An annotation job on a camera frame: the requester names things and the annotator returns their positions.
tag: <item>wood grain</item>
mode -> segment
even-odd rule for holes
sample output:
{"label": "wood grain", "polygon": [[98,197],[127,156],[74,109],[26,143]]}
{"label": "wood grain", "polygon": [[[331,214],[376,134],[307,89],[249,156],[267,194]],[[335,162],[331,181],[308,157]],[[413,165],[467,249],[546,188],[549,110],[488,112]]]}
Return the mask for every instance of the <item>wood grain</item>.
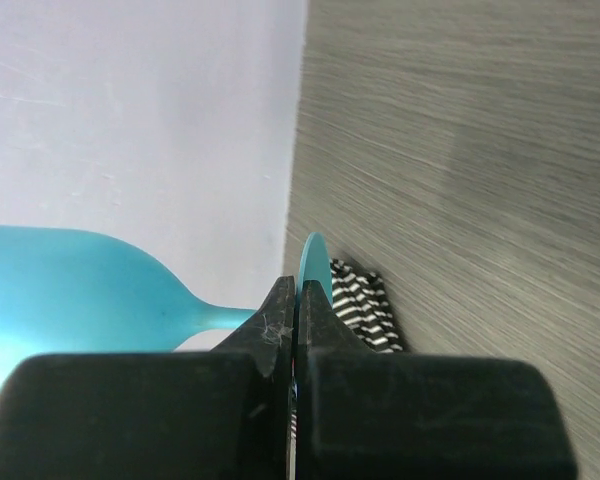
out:
{"label": "wood grain", "polygon": [[600,479],[600,0],[312,0],[287,236],[384,273],[420,352],[554,386]]}

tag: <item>white wall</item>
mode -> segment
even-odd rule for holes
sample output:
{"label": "white wall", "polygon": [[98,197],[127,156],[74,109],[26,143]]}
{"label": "white wall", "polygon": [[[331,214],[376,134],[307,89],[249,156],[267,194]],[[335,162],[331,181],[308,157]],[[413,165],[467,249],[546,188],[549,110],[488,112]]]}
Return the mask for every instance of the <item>white wall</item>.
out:
{"label": "white wall", "polygon": [[95,230],[198,296],[282,269],[303,0],[0,0],[0,224]]}

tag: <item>spoon head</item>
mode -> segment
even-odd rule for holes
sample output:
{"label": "spoon head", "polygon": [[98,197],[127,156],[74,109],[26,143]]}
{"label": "spoon head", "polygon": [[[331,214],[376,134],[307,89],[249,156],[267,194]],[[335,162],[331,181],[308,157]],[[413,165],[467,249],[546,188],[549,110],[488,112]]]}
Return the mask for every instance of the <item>spoon head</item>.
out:
{"label": "spoon head", "polygon": [[333,305],[329,252],[324,237],[315,232],[309,235],[302,251],[300,272],[298,273],[298,298],[302,293],[302,286],[307,280],[320,282],[329,303]]}

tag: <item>zebra print cloth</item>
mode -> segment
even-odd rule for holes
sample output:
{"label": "zebra print cloth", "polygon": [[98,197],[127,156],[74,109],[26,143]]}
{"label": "zebra print cloth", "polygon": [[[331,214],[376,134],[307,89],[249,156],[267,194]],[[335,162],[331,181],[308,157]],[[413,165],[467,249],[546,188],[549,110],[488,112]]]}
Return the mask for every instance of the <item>zebra print cloth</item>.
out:
{"label": "zebra print cloth", "polygon": [[[404,352],[406,342],[393,317],[382,277],[342,260],[331,260],[333,311],[362,341],[378,353]],[[295,392],[291,438],[296,438]]]}

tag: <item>striped cloth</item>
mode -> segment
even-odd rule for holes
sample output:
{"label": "striped cloth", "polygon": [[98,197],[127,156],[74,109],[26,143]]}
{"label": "striped cloth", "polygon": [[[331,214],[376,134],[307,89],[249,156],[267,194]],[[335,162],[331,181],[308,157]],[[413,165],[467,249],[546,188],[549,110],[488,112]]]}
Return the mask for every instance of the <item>striped cloth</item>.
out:
{"label": "striped cloth", "polygon": [[[378,353],[407,351],[395,323],[382,277],[342,260],[331,260],[333,311],[362,341]],[[295,441],[297,417],[293,392],[291,439]]]}

